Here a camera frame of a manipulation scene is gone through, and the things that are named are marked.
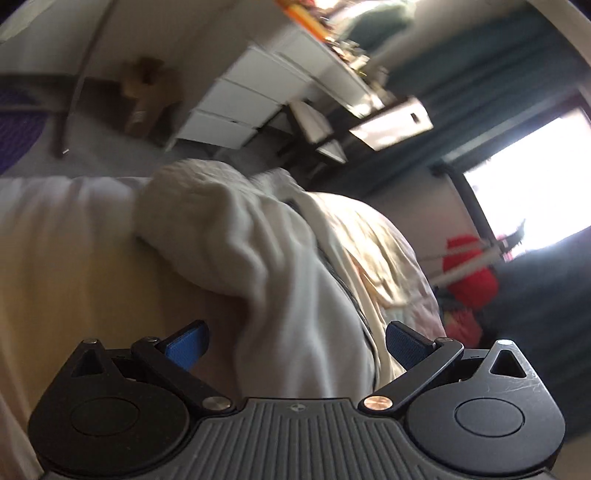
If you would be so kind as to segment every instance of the red object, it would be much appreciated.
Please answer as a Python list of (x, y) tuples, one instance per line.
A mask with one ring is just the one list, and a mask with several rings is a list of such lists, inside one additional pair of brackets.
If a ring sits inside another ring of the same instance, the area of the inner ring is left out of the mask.
[[(462, 245), (473, 244), (480, 240), (473, 235), (461, 235), (447, 240), (447, 248), (457, 248)], [(468, 250), (455, 255), (448, 255), (443, 258), (443, 271), (451, 270), (462, 263), (482, 255), (480, 248)], [(499, 283), (490, 269), (483, 268), (466, 278), (453, 283), (447, 288), (458, 301), (466, 307), (480, 310), (487, 305), (499, 291)]]
[(466, 348), (478, 348), (482, 337), (482, 328), (471, 310), (446, 312), (443, 316), (445, 334), (461, 342)]

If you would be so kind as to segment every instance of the metal screw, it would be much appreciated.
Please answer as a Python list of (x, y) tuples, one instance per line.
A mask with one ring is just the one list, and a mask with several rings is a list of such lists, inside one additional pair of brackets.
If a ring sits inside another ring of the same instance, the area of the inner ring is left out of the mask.
[(365, 408), (376, 411), (388, 410), (393, 405), (392, 400), (390, 400), (388, 397), (382, 397), (381, 395), (367, 397), (363, 401), (363, 404)]
[(208, 397), (203, 400), (203, 407), (211, 411), (227, 410), (232, 406), (232, 400), (226, 397)]

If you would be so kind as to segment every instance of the triangular hole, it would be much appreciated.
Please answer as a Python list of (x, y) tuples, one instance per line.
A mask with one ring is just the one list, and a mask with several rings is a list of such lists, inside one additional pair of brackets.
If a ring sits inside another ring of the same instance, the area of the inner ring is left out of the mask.
[(525, 372), (509, 350), (502, 350), (496, 357), (495, 364), (491, 368), (491, 374), (504, 375), (506, 377), (525, 378)]
[(96, 356), (94, 350), (87, 350), (84, 352), (82, 359), (76, 365), (73, 377), (84, 377), (85, 375), (98, 375), (103, 373), (105, 370), (100, 364), (99, 358)]

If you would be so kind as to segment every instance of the white dresser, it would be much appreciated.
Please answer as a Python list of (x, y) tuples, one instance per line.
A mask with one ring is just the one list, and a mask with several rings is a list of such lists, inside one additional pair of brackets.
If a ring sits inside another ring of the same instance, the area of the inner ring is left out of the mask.
[(314, 84), (357, 116), (375, 95), (274, 0), (241, 0), (193, 41), (180, 67), (185, 100), (177, 138), (240, 148), (281, 107)]

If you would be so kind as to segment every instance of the window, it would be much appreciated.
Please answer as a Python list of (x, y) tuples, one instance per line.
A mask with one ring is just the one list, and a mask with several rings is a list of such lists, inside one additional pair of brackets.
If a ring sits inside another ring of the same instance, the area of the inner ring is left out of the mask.
[(459, 162), (465, 171), (445, 170), (482, 237), (502, 238), (525, 221), (513, 257), (591, 226), (591, 123), (581, 100), (575, 108), (565, 103), (568, 108), (555, 115), (546, 112), (517, 140), (514, 129), (508, 137), (513, 143), (492, 155), (495, 150), (483, 148), (488, 155), (480, 159), (487, 160), (475, 161), (470, 153)]

